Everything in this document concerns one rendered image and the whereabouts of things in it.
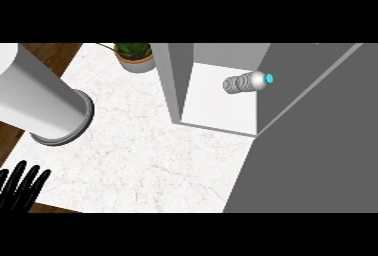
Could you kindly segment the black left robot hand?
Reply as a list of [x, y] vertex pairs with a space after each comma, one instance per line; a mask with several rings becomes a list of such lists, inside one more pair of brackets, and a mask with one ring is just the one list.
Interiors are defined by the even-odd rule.
[[26, 171], [25, 160], [13, 170], [0, 170], [0, 213], [26, 213], [31, 210], [50, 174], [50, 169], [40, 172], [38, 165]]

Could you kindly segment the grey cabinet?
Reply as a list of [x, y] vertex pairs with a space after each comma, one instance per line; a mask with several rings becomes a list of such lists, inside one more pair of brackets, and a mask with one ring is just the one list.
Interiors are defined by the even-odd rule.
[[[155, 43], [171, 122], [258, 136], [360, 48], [357, 43]], [[227, 78], [260, 71], [273, 83], [230, 94]]]

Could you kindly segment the clear water bottle, blue cap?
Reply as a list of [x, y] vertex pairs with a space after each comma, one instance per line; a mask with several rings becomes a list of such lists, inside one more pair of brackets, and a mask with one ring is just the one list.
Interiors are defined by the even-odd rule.
[[275, 82], [275, 76], [260, 71], [232, 76], [223, 81], [227, 94], [261, 91]]

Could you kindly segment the dark grey cabinet door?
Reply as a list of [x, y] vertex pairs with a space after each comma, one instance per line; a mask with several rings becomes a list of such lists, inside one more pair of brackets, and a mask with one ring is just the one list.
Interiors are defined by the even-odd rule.
[[378, 212], [378, 44], [353, 53], [252, 142], [227, 212]]

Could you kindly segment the large white cylinder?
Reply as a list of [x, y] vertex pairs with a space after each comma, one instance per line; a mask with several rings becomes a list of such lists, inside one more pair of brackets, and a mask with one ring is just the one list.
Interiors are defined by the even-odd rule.
[[72, 142], [94, 116], [90, 96], [72, 89], [21, 43], [0, 43], [0, 121], [46, 146]]

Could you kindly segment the green plant in grey pot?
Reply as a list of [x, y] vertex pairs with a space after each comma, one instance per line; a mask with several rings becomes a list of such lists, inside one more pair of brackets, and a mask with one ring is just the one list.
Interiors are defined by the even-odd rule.
[[128, 72], [142, 74], [155, 69], [156, 64], [149, 43], [115, 43], [112, 47], [105, 44], [100, 46], [114, 52], [121, 67]]

